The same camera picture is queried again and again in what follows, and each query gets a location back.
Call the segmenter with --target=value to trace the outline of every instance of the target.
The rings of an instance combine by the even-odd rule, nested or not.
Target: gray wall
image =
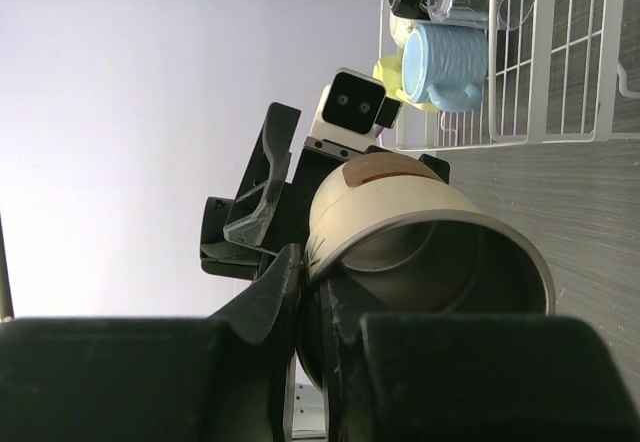
[[[199,268],[267,105],[308,132],[341,66],[369,72],[379,0],[0,0],[0,207],[24,315],[204,315]]]

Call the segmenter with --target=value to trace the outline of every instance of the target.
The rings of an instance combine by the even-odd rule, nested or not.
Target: silver pole
[[[4,249],[2,219],[0,218],[0,322],[6,322],[11,319],[13,319],[13,301],[11,300],[7,253]]]

